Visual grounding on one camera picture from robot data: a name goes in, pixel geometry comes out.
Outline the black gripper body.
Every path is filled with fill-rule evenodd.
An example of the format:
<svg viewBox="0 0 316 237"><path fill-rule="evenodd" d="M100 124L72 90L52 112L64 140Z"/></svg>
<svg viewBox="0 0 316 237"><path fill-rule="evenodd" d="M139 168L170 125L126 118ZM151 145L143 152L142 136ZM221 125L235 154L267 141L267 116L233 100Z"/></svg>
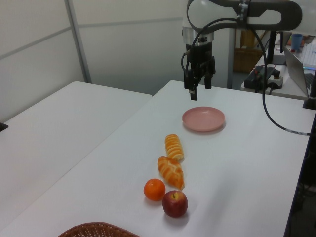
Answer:
<svg viewBox="0 0 316 237"><path fill-rule="evenodd" d="M190 64L190 69L198 68L199 76L203 77L205 75L206 62L213 56L212 53L212 43L207 43L200 46L186 45L186 50L189 51L188 60Z"/></svg>

